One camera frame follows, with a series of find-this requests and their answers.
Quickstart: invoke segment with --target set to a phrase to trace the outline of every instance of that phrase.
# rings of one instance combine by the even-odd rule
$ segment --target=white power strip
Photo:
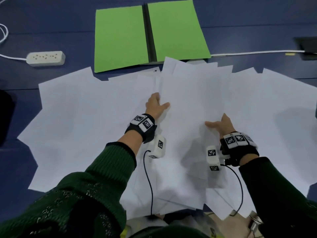
[[[59,66],[65,63],[65,57],[62,51],[29,53],[26,63],[32,67]]]

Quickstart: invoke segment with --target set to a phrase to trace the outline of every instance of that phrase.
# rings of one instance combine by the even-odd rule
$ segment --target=green sweater
[[[119,237],[125,210],[119,203],[135,169],[132,150],[123,143],[106,145],[85,172],[71,173],[17,218],[0,225],[0,238]],[[240,167],[268,237],[302,236],[317,224],[317,204],[308,201],[266,157]],[[137,237],[206,237],[193,228],[152,228]]]

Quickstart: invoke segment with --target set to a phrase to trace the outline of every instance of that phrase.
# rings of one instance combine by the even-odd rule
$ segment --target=green cardboard
[[[94,72],[148,62],[142,6],[97,10]]]
[[[149,3],[157,61],[210,58],[193,0]]]

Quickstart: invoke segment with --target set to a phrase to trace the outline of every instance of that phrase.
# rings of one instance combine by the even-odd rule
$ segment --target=table surface
[[[42,109],[38,84],[91,66],[94,58],[95,10],[168,0],[9,0],[0,5],[0,23],[10,31],[0,53],[26,57],[29,52],[61,50],[59,67],[34,68],[22,61],[0,59],[0,89],[16,108],[0,148],[0,222],[15,217],[41,192],[28,190],[37,164],[17,136]],[[197,16],[212,54],[297,49],[294,37],[317,36],[317,0],[194,0]],[[317,87],[317,62],[300,55],[257,54],[218,57],[208,62],[234,65],[233,72],[255,67],[282,73]],[[123,68],[94,74],[100,80],[147,69]],[[308,198],[317,201],[317,184]]]

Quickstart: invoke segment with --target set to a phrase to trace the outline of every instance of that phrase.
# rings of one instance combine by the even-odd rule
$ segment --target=hand
[[[151,115],[155,120],[157,120],[162,115],[164,110],[170,106],[170,103],[160,105],[159,98],[159,93],[154,93],[145,104],[145,113]]]
[[[230,118],[226,114],[222,115],[221,121],[216,121],[216,122],[206,121],[205,125],[208,128],[215,128],[220,134],[220,139],[222,139],[224,135],[230,134],[232,132],[236,132],[235,128],[233,127],[231,123]]]

